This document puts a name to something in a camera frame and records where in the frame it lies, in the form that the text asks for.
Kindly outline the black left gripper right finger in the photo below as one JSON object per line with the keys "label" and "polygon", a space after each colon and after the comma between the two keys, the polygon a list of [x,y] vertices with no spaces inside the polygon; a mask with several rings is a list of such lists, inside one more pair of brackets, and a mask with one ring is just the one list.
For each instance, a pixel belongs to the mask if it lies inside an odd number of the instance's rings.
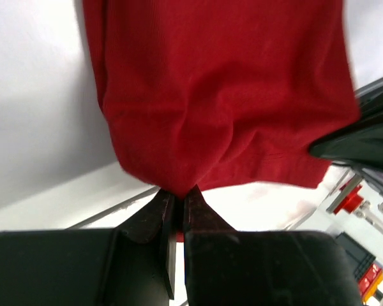
{"label": "black left gripper right finger", "polygon": [[239,233],[194,187],[184,199],[184,267],[190,305],[242,305]]}

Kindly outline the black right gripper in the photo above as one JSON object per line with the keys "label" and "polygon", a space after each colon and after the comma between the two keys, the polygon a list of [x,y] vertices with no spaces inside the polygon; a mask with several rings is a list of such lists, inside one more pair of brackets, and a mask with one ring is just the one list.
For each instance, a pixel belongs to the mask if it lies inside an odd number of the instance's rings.
{"label": "black right gripper", "polygon": [[383,93],[361,106],[355,123],[313,142],[314,157],[383,172]]}

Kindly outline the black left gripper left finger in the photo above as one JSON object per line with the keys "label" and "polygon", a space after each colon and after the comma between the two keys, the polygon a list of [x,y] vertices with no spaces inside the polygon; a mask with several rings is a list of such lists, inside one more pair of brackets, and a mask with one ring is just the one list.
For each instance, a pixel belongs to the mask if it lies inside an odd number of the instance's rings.
{"label": "black left gripper left finger", "polygon": [[174,297],[175,197],[154,198],[114,228],[98,305],[168,305]]}

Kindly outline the dark red t shirt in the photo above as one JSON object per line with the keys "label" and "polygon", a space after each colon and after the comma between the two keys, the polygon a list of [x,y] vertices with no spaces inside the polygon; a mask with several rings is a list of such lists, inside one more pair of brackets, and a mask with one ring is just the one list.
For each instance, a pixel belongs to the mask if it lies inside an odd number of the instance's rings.
{"label": "dark red t shirt", "polygon": [[179,197],[250,182],[315,188],[322,136],[358,120],[342,1],[84,1],[117,160]]}

